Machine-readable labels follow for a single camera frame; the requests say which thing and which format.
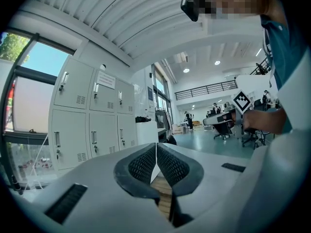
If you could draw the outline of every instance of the teal shirt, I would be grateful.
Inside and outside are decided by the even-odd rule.
[[[274,62],[276,67],[274,77],[277,88],[280,90],[299,64],[308,44],[290,18],[286,18],[287,27],[285,27],[278,22],[271,21],[267,16],[260,17],[261,25],[268,32],[272,52],[272,58],[268,54],[267,58],[270,64]],[[287,118],[283,133],[288,133],[291,129],[292,126]]]

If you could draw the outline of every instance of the door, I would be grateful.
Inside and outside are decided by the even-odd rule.
[[[52,135],[59,170],[76,167],[88,160],[85,113],[53,110]]]
[[[70,59],[58,86],[55,105],[86,109],[86,99],[94,68]]]
[[[115,115],[89,114],[89,139],[92,158],[119,151]]]
[[[118,137],[120,150],[137,146],[136,124],[133,116],[118,115]]]
[[[90,110],[114,112],[115,94],[116,91],[114,89],[95,82],[93,84],[91,95]]]
[[[134,86],[121,80],[116,80],[117,112],[134,113]]]

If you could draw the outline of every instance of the sky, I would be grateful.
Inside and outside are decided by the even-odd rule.
[[[37,42],[29,53],[29,60],[23,67],[58,76],[68,54]]]

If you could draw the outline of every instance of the white locker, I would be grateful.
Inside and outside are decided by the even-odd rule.
[[[61,74],[55,96],[55,105],[86,109],[86,98],[94,68],[69,59]]]
[[[117,112],[134,113],[134,87],[121,80],[116,80]]]
[[[119,151],[115,115],[89,114],[89,139],[92,158]]]
[[[118,136],[120,150],[137,146],[136,125],[133,116],[118,115]]]
[[[53,110],[50,145],[58,170],[76,167],[88,160],[85,113]]]
[[[97,71],[95,83],[93,84],[90,110],[114,112],[116,91],[114,89],[96,83],[99,72],[100,71]]]

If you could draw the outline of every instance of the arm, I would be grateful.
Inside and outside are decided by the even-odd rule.
[[[285,121],[286,113],[284,109],[275,112],[250,110],[244,114],[243,124],[245,129],[253,128],[281,134]]]

